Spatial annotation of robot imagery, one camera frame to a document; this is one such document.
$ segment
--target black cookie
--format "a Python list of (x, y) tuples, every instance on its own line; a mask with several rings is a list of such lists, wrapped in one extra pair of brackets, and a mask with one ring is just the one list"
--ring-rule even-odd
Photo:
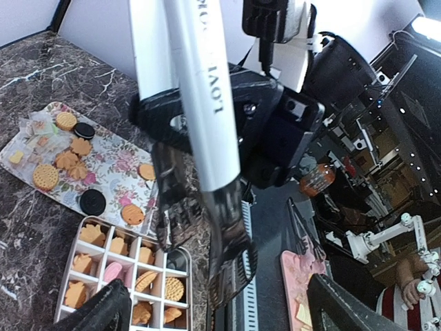
[(99, 216), (105, 209), (105, 197), (98, 190), (87, 190), (80, 198), (80, 208), (86, 215)]
[(89, 124), (79, 122), (74, 126), (74, 133), (80, 138), (90, 140), (95, 135), (95, 129)]

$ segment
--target ceiling light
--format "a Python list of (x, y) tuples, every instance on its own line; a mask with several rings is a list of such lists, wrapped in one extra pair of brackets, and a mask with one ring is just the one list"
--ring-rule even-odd
[(417, 17), (412, 22), (412, 28), (429, 39), (441, 42), (441, 22), (426, 17)]

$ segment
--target marble tabletop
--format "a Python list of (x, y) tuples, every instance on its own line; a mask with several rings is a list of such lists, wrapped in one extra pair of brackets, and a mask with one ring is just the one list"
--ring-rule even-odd
[[(51, 32), (0, 49), (0, 148), (17, 120), (62, 101), (119, 136), (147, 147), (127, 120), (136, 82)], [(51, 324), (70, 246), (82, 216), (0, 168), (0, 330)], [(185, 244), (193, 259), (193, 329), (205, 330), (209, 230)]]

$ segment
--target screw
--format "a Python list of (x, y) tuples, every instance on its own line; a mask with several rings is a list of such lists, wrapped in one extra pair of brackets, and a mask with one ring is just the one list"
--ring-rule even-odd
[(245, 115), (247, 116), (253, 116), (254, 113), (256, 112), (256, 105), (252, 104), (252, 103), (246, 103), (243, 106), (243, 112), (245, 113)]

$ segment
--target human hand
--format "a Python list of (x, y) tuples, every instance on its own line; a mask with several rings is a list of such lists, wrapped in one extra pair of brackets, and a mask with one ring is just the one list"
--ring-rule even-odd
[(425, 295), (417, 290), (420, 282), (420, 279), (414, 279), (401, 288), (401, 297), (410, 310), (413, 310), (413, 305), (416, 305), (419, 300), (425, 298)]

